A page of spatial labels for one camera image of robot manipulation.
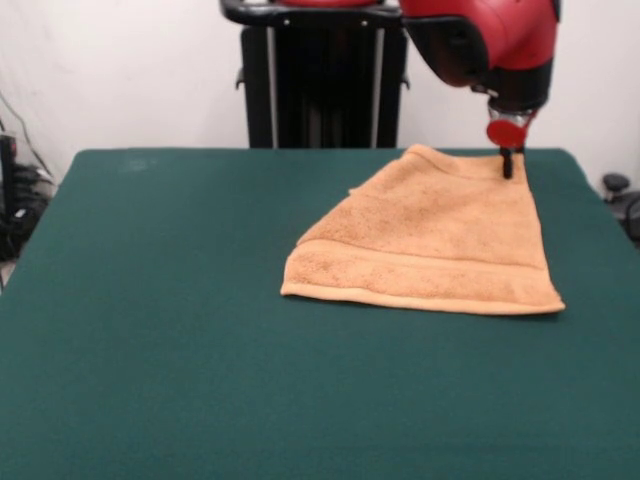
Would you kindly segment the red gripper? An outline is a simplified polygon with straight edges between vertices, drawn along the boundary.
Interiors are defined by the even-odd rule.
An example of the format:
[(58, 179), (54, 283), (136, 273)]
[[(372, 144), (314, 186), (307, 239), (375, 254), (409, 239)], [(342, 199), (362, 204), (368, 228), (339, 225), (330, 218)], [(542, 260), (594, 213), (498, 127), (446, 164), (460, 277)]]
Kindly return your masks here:
[(486, 132), (489, 140), (497, 145), (502, 157), (502, 171), (505, 179), (512, 179), (515, 154), (523, 154), (535, 112), (490, 112)]

